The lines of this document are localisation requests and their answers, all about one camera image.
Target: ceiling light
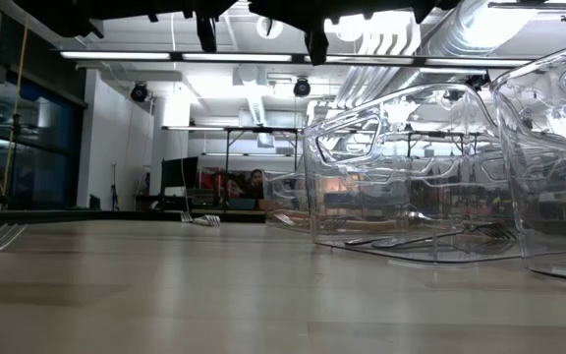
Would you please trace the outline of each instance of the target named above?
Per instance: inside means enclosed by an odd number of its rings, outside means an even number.
[[[356,129],[346,129],[346,130],[336,130],[335,133],[340,134],[374,134],[376,131],[369,131],[369,130],[356,130]]]
[[[274,39],[281,35],[283,23],[261,17],[256,21],[256,33],[265,39]]]
[[[62,51],[60,55],[67,59],[91,60],[169,60],[169,53],[154,52],[97,52],[97,51]]]
[[[507,3],[507,2],[491,2],[488,3],[488,8],[491,9],[532,9],[532,10],[566,10],[566,3]]]
[[[229,53],[187,53],[185,61],[220,61],[220,62],[291,62],[291,55],[281,54],[229,54]]]
[[[425,63],[431,66],[483,67],[513,69],[532,62],[532,60],[494,59],[494,58],[429,58]]]
[[[236,153],[229,152],[229,156],[252,156],[252,157],[292,157],[292,154],[285,153]],[[226,156],[225,152],[203,152],[202,156]]]
[[[343,63],[343,64],[359,64],[359,65],[412,65],[413,58],[395,58],[395,57],[370,57],[358,55],[327,55],[326,63]]]
[[[360,39],[365,32],[393,33],[406,26],[412,17],[409,11],[382,11],[372,14],[370,20],[364,15],[343,16],[337,25],[330,19],[324,21],[324,31],[336,33],[344,41]]]
[[[163,126],[165,130],[186,130],[186,131],[223,131],[224,127],[176,127],[176,126]]]
[[[486,69],[421,68],[421,73],[424,73],[424,74],[486,75]]]

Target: dome camera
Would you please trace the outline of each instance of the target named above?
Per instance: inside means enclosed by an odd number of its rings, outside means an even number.
[[[310,95],[311,86],[307,78],[298,78],[296,84],[294,85],[294,96],[296,97],[307,97]]]
[[[134,102],[145,102],[148,96],[149,91],[147,90],[146,82],[135,83],[135,88],[130,92],[130,98]]]

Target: clear plastic container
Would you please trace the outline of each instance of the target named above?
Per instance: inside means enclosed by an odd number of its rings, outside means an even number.
[[[566,277],[566,49],[491,87],[526,267]]]
[[[519,257],[497,128],[458,84],[400,90],[305,129],[315,243],[415,262]]]
[[[263,189],[268,226],[310,232],[304,168],[292,173],[265,171]]]

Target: glass wall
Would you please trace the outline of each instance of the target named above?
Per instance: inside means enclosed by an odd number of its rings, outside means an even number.
[[[10,152],[9,209],[59,209],[76,204],[82,112],[32,84],[0,85],[0,175]],[[16,128],[13,142],[10,133]]]

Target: white pillar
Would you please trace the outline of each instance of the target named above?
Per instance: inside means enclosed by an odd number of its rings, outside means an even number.
[[[163,126],[189,126],[189,98],[178,94],[158,97],[154,106],[154,140],[152,141],[152,163],[149,192],[155,196],[161,192],[161,163],[164,159],[187,157],[189,135],[187,131],[162,130]],[[183,195],[182,188],[166,191],[168,195]]]
[[[89,180],[91,178],[90,153],[94,122],[93,113],[95,111],[95,96],[97,94],[95,89],[97,88],[99,80],[99,71],[96,69],[89,69],[86,71],[85,102],[88,103],[88,109],[85,110],[83,118],[83,133],[80,146],[80,169],[78,172],[77,198],[78,207],[88,207]]]
[[[52,103],[47,99],[40,97],[38,99],[38,122],[39,128],[49,128],[52,126]]]

